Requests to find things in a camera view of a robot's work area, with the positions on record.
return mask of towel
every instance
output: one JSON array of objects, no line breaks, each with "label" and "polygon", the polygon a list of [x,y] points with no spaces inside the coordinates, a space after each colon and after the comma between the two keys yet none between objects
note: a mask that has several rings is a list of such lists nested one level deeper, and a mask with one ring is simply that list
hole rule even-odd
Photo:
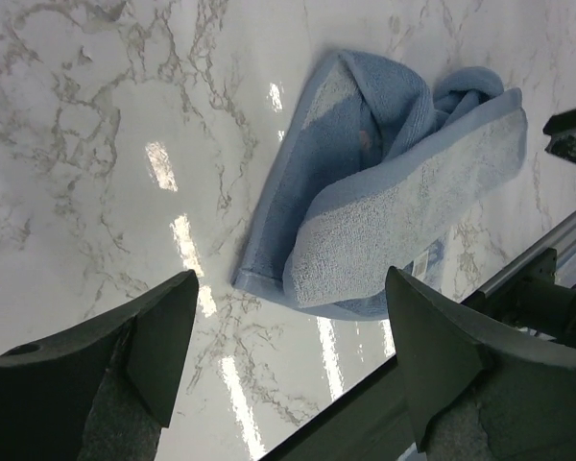
[{"label": "towel", "polygon": [[408,67],[340,51],[306,85],[233,285],[314,315],[387,318],[388,267],[439,288],[449,228],[515,177],[527,121],[483,67],[431,92]]}]

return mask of white marble surface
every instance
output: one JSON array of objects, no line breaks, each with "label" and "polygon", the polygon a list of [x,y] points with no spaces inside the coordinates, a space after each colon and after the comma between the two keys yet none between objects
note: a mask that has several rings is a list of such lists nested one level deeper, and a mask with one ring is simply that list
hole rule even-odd
[{"label": "white marble surface", "polygon": [[382,363],[388,324],[228,285],[303,82],[337,47],[523,90],[527,165],[453,229],[446,295],[576,208],[576,167],[541,134],[576,106],[576,0],[0,0],[0,353],[196,269],[163,461],[257,459]]}]

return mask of blue towel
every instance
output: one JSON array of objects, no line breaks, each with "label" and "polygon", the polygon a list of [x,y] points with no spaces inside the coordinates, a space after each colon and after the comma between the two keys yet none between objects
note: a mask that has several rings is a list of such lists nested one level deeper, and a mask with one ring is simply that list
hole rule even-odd
[{"label": "blue towel", "polygon": [[314,315],[386,318],[388,267],[439,288],[448,229],[516,176],[526,129],[520,91],[486,68],[431,94],[398,62],[334,53],[300,98],[234,286]]}]

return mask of towel label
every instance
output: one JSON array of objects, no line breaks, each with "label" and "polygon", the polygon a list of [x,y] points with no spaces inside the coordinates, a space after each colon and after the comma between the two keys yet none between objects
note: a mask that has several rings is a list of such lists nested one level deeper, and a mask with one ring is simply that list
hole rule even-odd
[{"label": "towel label", "polygon": [[426,268],[429,265],[429,251],[425,250],[420,256],[414,259],[414,266],[412,266],[412,277],[424,281]]}]

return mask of folded towel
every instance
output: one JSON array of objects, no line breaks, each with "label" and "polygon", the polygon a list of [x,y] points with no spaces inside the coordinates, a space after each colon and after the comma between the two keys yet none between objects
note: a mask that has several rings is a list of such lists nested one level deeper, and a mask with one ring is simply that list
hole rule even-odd
[{"label": "folded towel", "polygon": [[448,229],[517,174],[526,129],[520,90],[488,69],[431,94],[398,62],[333,54],[300,98],[234,286],[315,315],[386,318],[388,267],[425,266],[439,287]]}]

